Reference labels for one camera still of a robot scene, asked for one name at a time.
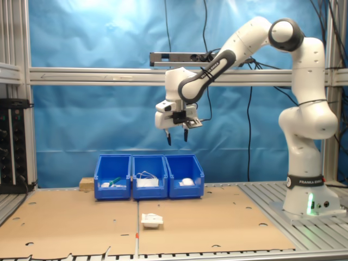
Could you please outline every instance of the white computer mouse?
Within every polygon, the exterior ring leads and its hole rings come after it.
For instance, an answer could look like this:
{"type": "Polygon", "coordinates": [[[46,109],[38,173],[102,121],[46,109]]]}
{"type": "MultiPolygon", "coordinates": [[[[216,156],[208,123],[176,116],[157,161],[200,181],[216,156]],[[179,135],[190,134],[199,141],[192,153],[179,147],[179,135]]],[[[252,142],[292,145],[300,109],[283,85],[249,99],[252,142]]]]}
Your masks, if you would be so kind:
{"type": "Polygon", "coordinates": [[[193,186],[195,185],[194,181],[190,178],[184,178],[183,179],[183,185],[184,186],[193,186]]]}

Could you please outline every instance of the plastic bin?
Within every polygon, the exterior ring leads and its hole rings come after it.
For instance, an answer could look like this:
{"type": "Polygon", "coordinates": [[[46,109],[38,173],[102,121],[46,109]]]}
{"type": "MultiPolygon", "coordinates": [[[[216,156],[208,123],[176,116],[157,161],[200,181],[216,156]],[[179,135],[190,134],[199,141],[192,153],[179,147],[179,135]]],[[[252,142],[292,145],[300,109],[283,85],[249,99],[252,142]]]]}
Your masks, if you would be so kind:
{"type": "Polygon", "coordinates": [[[100,155],[94,174],[94,197],[97,200],[118,200],[131,197],[131,158],[132,155],[100,155]],[[116,184],[123,188],[102,188],[101,184],[121,177],[116,184]]]}
{"type": "Polygon", "coordinates": [[[168,197],[168,172],[163,155],[133,156],[133,198],[168,197]],[[158,187],[138,187],[136,174],[147,171],[158,178],[158,187]]]}
{"type": "Polygon", "coordinates": [[[204,173],[195,155],[167,155],[169,198],[195,198],[204,194],[204,173]],[[184,178],[191,178],[193,186],[180,186],[184,178]]]}

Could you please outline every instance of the blue curtain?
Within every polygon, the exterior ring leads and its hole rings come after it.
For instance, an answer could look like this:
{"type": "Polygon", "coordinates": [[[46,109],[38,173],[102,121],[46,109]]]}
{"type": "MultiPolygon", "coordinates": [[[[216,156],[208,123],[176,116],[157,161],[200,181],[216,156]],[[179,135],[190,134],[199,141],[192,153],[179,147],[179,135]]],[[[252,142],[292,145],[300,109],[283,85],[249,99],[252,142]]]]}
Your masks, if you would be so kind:
{"type": "MultiPolygon", "coordinates": [[[[303,0],[207,0],[208,49],[219,48],[245,22],[294,19],[321,38],[319,20],[303,0]]],[[[205,52],[203,0],[167,0],[172,52],[205,52]]],[[[32,66],[150,68],[150,52],[168,52],[164,0],[29,0],[32,66]]],[[[264,47],[258,61],[291,68],[290,54],[264,47]]],[[[213,119],[172,130],[172,146],[154,126],[163,86],[34,86],[39,186],[75,187],[92,177],[100,154],[196,154],[206,182],[246,181],[249,87],[212,87],[213,119]]],[[[273,87],[255,87],[250,106],[252,181],[285,180],[288,151],[278,125],[293,106],[273,87]]],[[[209,117],[206,95],[199,116],[209,117]]]]}

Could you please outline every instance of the brown cardboard surface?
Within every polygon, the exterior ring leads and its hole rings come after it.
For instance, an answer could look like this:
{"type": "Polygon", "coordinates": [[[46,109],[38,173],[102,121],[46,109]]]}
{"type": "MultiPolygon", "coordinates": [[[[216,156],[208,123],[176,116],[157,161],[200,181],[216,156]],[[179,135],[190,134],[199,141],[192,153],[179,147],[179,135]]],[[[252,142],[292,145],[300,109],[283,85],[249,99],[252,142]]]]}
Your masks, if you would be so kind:
{"type": "Polygon", "coordinates": [[[137,213],[134,201],[97,202],[93,192],[38,191],[0,227],[0,259],[104,254],[109,247],[109,254],[134,254],[137,213]]]}
{"type": "Polygon", "coordinates": [[[82,178],[79,184],[80,191],[94,191],[94,178],[82,178]]]}
{"type": "Polygon", "coordinates": [[[141,201],[139,221],[143,213],[162,216],[164,224],[140,223],[140,254],[295,248],[238,187],[205,188],[202,199],[141,201]]]}

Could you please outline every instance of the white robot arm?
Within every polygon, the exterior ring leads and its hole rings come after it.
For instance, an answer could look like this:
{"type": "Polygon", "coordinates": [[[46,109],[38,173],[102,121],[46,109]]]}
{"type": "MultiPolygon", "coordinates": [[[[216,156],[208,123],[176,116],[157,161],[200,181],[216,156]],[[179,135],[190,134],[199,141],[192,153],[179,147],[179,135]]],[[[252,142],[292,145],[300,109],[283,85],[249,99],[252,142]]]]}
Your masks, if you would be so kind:
{"type": "Polygon", "coordinates": [[[207,86],[265,45],[291,54],[291,89],[299,102],[298,107],[284,110],[279,117],[289,149],[289,189],[284,209],[299,216],[341,213],[344,210],[340,209],[337,195],[324,185],[320,153],[313,141],[330,138],[338,126],[325,96],[324,47],[319,39],[305,37],[291,19],[271,24],[256,17],[238,29],[199,73],[185,68],[168,70],[166,100],[156,105],[156,127],[165,129],[170,144],[169,128],[183,126],[187,141],[188,129],[202,126],[194,103],[207,86]]]}

